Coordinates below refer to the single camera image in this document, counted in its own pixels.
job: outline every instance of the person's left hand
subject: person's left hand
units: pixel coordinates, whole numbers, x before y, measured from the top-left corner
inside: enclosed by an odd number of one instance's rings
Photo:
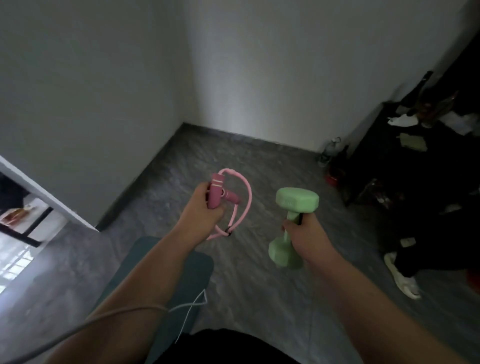
[[[173,228],[173,231],[180,233],[183,238],[194,245],[208,237],[226,210],[223,204],[211,210],[207,208],[208,186],[209,182],[203,182],[197,186]]]

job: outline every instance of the person's right hand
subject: person's right hand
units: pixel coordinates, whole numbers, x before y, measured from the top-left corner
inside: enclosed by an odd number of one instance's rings
[[[301,225],[285,220],[283,228],[290,235],[296,252],[307,262],[327,264],[339,256],[315,214],[303,214]]]

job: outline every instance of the cable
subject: cable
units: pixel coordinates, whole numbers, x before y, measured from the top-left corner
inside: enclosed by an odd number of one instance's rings
[[[238,205],[235,204],[235,206],[233,207],[232,218],[230,219],[230,222],[228,223],[228,229],[226,231],[223,231],[217,225],[215,225],[215,230],[217,231],[217,234],[210,235],[207,238],[207,240],[212,240],[212,239],[217,238],[219,236],[229,236],[232,233],[232,231],[237,226],[239,226],[240,223],[243,221],[243,219],[245,218],[245,216],[248,213],[248,210],[250,210],[250,205],[252,204],[252,188],[250,187],[250,184],[248,183],[247,179],[245,177],[243,177],[240,173],[238,173],[236,170],[231,170],[229,168],[223,168],[218,174],[223,174],[224,172],[226,172],[228,174],[231,174],[232,176],[238,177],[243,181],[245,186],[247,186],[248,202],[247,202],[247,205],[245,207],[245,210],[244,210],[243,214],[239,217],[237,222],[235,224],[233,224],[233,220],[235,219],[235,216],[237,215],[237,210],[238,210]]]
[[[201,302],[201,303],[195,303],[198,300],[198,298],[202,295],[202,293],[204,295],[205,301]],[[162,305],[159,305],[159,304],[149,304],[149,305],[144,305],[144,306],[124,307],[124,308],[119,308],[117,310],[108,311],[108,312],[105,312],[104,314],[101,314],[101,315],[93,317],[89,320],[86,320],[82,324],[80,324],[80,325],[78,325],[74,328],[71,328],[70,330],[64,332],[63,334],[61,334],[59,336],[57,336],[53,340],[39,346],[36,349],[33,349],[32,351],[28,352],[27,354],[23,354],[23,355],[21,355],[17,358],[11,359],[11,360],[6,361],[6,362],[3,362],[2,364],[23,364],[25,362],[28,362],[29,360],[32,360],[33,358],[36,358],[37,356],[39,356],[41,353],[46,352],[47,350],[53,348],[55,345],[57,345],[57,344],[61,343],[62,341],[68,339],[70,336],[75,335],[77,332],[82,331],[83,329],[89,327],[90,325],[92,325],[92,324],[94,324],[98,321],[101,321],[105,318],[108,318],[108,317],[116,316],[116,315],[119,315],[119,314],[124,314],[124,313],[127,313],[127,312],[139,311],[139,310],[160,310],[160,311],[166,311],[167,313],[170,313],[170,312],[178,310],[179,308],[190,306],[190,308],[187,312],[187,315],[185,317],[185,320],[183,321],[183,325],[181,327],[180,334],[177,337],[177,340],[175,341],[175,342],[177,342],[180,335],[181,335],[181,332],[183,331],[183,327],[185,326],[185,322],[187,321],[188,314],[190,313],[190,310],[192,309],[192,307],[193,306],[203,306],[204,304],[207,304],[207,303],[208,303],[207,295],[206,295],[205,290],[203,290],[203,291],[200,292],[200,294],[197,296],[197,298],[195,298],[195,301],[193,301],[192,303],[179,304],[178,306],[175,306],[171,309],[168,309],[165,306],[162,306]]]

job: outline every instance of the pink resistance band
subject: pink resistance band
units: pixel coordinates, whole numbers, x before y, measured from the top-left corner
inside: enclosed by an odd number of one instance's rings
[[[243,214],[239,217],[237,222],[234,224],[233,220],[235,219],[235,216],[237,215],[237,210],[239,207],[240,199],[236,194],[234,194],[231,191],[228,191],[223,188],[223,181],[224,181],[224,176],[223,173],[226,172],[228,174],[231,174],[232,176],[240,178],[245,186],[247,186],[247,191],[248,191],[248,202],[245,207],[245,210]],[[219,236],[229,236],[232,231],[240,225],[240,223],[243,221],[245,216],[248,213],[248,210],[250,209],[250,205],[252,204],[252,188],[250,187],[250,184],[248,183],[247,179],[243,177],[240,173],[238,173],[235,170],[231,170],[229,168],[224,168],[222,169],[219,173],[214,173],[212,177],[212,182],[210,184],[210,191],[208,194],[208,201],[207,205],[208,208],[216,208],[220,204],[220,199],[224,198],[228,201],[233,202],[235,205],[233,207],[233,213],[232,213],[232,218],[230,219],[230,222],[228,223],[228,228],[223,231],[221,230],[217,225],[215,225],[215,230],[217,231],[217,234],[212,234],[210,235],[207,240],[211,240],[214,238],[217,238]]]

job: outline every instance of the forearm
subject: forearm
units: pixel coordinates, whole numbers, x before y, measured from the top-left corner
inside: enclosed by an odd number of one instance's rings
[[[466,363],[337,252],[311,265],[365,363]]]
[[[165,305],[173,295],[188,253],[197,242],[173,231],[89,316],[139,305]],[[106,318],[76,334],[48,359],[56,363],[136,363],[144,359],[165,312],[142,310]]]

